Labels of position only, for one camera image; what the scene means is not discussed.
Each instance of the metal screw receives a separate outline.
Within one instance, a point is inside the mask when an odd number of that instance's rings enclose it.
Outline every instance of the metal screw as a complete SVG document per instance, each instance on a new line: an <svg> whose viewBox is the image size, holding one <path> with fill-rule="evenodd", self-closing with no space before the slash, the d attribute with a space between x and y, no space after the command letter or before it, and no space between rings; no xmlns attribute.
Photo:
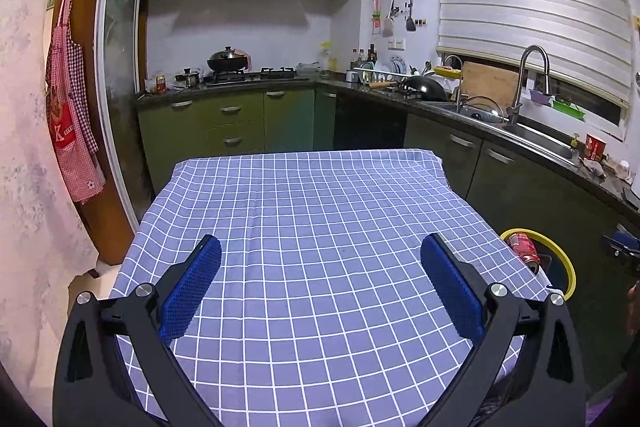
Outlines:
<svg viewBox="0 0 640 427"><path fill-rule="evenodd" d="M89 292L82 292L76 298L76 302L78 304L87 304L87 302L89 302L90 300L91 300L91 293Z"/></svg>
<svg viewBox="0 0 640 427"><path fill-rule="evenodd" d="M564 297L562 297L559 293L552 293L551 304L555 304L556 306L562 306L564 304Z"/></svg>
<svg viewBox="0 0 640 427"><path fill-rule="evenodd" d="M507 286L500 284L499 282L491 285L491 293L496 297L504 297L507 295Z"/></svg>
<svg viewBox="0 0 640 427"><path fill-rule="evenodd" d="M151 293L154 290L154 287L152 284L149 284L148 282L142 283L140 286L138 286L136 288L136 295L138 297L146 297L147 295L149 295L149 293Z"/></svg>

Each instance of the cutting board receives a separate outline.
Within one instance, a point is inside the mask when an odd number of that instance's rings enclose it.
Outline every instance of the cutting board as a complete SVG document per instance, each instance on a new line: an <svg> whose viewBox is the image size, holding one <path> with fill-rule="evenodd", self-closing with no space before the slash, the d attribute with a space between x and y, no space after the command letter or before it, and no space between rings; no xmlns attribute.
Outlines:
<svg viewBox="0 0 640 427"><path fill-rule="evenodd" d="M462 92L472 96L488 96L500 105L503 111L513 102L518 85L518 73L465 62L462 66Z"/></svg>

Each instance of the red checkered apron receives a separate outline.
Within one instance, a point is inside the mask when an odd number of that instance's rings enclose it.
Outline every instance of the red checkered apron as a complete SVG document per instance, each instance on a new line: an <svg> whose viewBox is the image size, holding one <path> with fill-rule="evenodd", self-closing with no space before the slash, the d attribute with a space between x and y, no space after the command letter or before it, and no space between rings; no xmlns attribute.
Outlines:
<svg viewBox="0 0 640 427"><path fill-rule="evenodd" d="M46 81L47 118L58 165L73 201L84 203L104 187L92 153L98 150L89 126L82 47L71 39L71 0L62 0L53 29Z"/></svg>

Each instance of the red can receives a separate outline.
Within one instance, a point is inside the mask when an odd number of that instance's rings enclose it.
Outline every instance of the red can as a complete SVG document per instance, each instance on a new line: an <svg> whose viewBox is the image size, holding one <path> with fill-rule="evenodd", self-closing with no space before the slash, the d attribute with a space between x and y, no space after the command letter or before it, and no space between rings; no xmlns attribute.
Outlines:
<svg viewBox="0 0 640 427"><path fill-rule="evenodd" d="M607 142L593 136L593 134L588 134L584 146L586 149L584 152L585 158L599 162L604 154L604 148L607 146Z"/></svg>
<svg viewBox="0 0 640 427"><path fill-rule="evenodd" d="M534 275L540 271L540 257L536 245L530 240L529 236L524 232L516 232L504 240L511 247L520 260L526 264Z"/></svg>
<svg viewBox="0 0 640 427"><path fill-rule="evenodd" d="M166 80L164 79L164 74L159 74L156 76L156 92L165 92L166 91Z"/></svg>

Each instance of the blue checkered tablecloth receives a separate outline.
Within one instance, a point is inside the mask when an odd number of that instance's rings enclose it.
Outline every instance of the blue checkered tablecloth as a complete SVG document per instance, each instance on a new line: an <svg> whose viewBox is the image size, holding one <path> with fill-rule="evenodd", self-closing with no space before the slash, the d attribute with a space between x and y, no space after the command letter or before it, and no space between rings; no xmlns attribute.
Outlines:
<svg viewBox="0 0 640 427"><path fill-rule="evenodd" d="M431 232L487 282L546 295L436 156L372 150L178 164L111 296L158 281L211 233L222 267L172 349L225 427L414 427L470 350L419 262ZM162 416L120 344L142 404Z"/></svg>

